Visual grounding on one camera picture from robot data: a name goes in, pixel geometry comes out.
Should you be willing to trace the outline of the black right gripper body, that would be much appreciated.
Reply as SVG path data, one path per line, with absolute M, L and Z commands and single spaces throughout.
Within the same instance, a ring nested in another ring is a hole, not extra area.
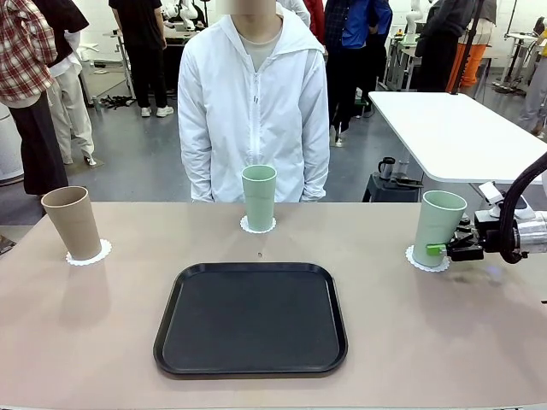
M 501 228 L 501 219 L 490 215 L 489 211 L 474 213 L 474 227 L 477 231 L 479 244 L 486 253 L 500 253 L 503 249 L 515 252 L 514 214 L 509 218 L 509 234 L 505 235 Z

